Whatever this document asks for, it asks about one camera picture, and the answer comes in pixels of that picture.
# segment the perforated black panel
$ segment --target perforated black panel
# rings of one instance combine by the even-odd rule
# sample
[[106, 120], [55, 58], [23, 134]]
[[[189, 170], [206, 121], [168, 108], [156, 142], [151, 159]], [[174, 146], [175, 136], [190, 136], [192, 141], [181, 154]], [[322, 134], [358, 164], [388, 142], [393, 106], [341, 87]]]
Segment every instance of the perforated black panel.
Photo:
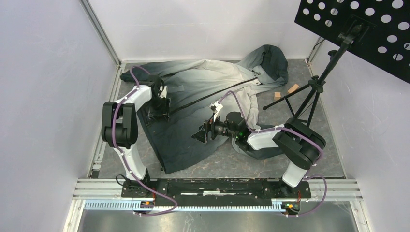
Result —
[[348, 51], [410, 83], [410, 0], [302, 0], [295, 23], [340, 46], [355, 19], [370, 29]]

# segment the wooden block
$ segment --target wooden block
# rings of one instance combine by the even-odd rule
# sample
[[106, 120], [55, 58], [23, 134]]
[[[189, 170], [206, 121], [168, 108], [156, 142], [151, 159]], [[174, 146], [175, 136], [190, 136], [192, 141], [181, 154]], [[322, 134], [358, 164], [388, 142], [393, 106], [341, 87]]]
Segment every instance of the wooden block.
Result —
[[293, 93], [295, 90], [297, 90], [297, 88], [299, 88], [299, 86], [298, 86], [297, 84], [294, 84], [294, 85], [292, 86], [292, 88], [290, 88], [290, 89], [288, 90], [288, 93]]
[[275, 95], [273, 96], [274, 100], [280, 99], [280, 92], [275, 92]]

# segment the round hole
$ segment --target round hole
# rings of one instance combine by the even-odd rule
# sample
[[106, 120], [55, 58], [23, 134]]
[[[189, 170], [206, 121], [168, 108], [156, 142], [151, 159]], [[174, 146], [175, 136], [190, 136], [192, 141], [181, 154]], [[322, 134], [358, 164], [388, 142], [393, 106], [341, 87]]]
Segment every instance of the round hole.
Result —
[[324, 4], [323, 2], [319, 3], [319, 9], [323, 10], [326, 7], [326, 4]]
[[401, 23], [398, 24], [398, 28], [399, 28], [400, 30], [407, 30], [407, 29], [409, 29], [409, 23], [407, 23], [407, 22], [401, 22]]
[[388, 15], [388, 14], [385, 14], [385, 15], [383, 15], [382, 17], [381, 17], [381, 21], [383, 22], [383, 23], [388, 23], [388, 22], [390, 22], [392, 20], [392, 17], [390, 16], [390, 15]]
[[372, 16], [372, 15], [374, 15], [374, 9], [373, 8], [367, 8], [365, 10], [365, 13], [366, 13], [367, 16]]
[[359, 8], [359, 3], [356, 2], [356, 1], [352, 1], [352, 2], [350, 3], [350, 8], [356, 10], [357, 8]]
[[394, 54], [393, 59], [396, 61], [401, 61], [403, 59], [403, 56], [400, 54]]
[[332, 10], [330, 10], [330, 14], [331, 15], [337, 15], [339, 13], [339, 11], [335, 8], [333, 8]]
[[397, 41], [397, 36], [395, 36], [395, 35], [389, 35], [389, 36], [387, 37], [387, 41], [389, 41], [389, 42], [391, 42], [391, 43], [394, 43], [394, 42]]
[[392, 2], [392, 6], [395, 9], [398, 9], [398, 8], [402, 7], [403, 6], [403, 0], [394, 0]]
[[380, 53], [386, 53], [386, 52], [387, 52], [387, 48], [385, 48], [385, 47], [379, 47], [379, 48], [377, 49], [377, 51], [380, 52]]

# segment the white wall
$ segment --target white wall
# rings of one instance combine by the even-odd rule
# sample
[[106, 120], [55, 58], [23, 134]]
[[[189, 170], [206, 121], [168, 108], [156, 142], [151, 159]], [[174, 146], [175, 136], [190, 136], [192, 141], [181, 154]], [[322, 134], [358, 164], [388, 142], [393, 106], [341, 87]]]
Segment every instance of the white wall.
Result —
[[300, 0], [90, 0], [122, 60], [241, 59], [264, 44], [306, 58]]
[[61, 231], [116, 67], [77, 0], [1, 1], [0, 31], [0, 231]]
[[[322, 73], [333, 49], [338, 47], [325, 42], [314, 74]], [[410, 84], [349, 52], [326, 81], [321, 100], [374, 231], [410, 231]]]

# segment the floor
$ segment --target floor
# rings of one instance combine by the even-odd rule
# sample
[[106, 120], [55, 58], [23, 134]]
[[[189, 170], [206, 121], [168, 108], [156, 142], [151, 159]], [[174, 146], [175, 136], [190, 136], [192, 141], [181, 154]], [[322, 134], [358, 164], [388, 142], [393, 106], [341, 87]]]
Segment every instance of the floor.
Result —
[[[302, 205], [311, 209], [317, 203]], [[237, 232], [304, 231], [357, 232], [349, 202], [324, 202], [314, 214], [286, 219], [273, 212], [173, 212], [155, 217], [137, 217], [128, 211], [85, 210], [80, 232]]]
[[[289, 82], [283, 87], [257, 95], [260, 124], [278, 125], [290, 118], [292, 114], [285, 101], [265, 111], [262, 107], [273, 101], [274, 91], [281, 92], [284, 96], [294, 84], [301, 87], [311, 78], [304, 60], [289, 60], [288, 62]], [[132, 87], [133, 84], [122, 82], [118, 97], [124, 96]], [[294, 111], [300, 106], [309, 90], [308, 88], [290, 98]], [[301, 118], [307, 119], [308, 114], [309, 110]], [[325, 138], [327, 145], [324, 149], [323, 159], [317, 167], [311, 169], [310, 173], [322, 174], [325, 177], [343, 177], [342, 165], [321, 104], [316, 107], [311, 128]], [[256, 160], [238, 154], [228, 140], [207, 159], [185, 170], [166, 175], [161, 171], [161, 165], [143, 130], [139, 130], [137, 147], [151, 178], [281, 177], [289, 163], [289, 159], [285, 155]], [[115, 178], [117, 174], [125, 174], [120, 159], [112, 148], [106, 146], [102, 161], [99, 178]]]

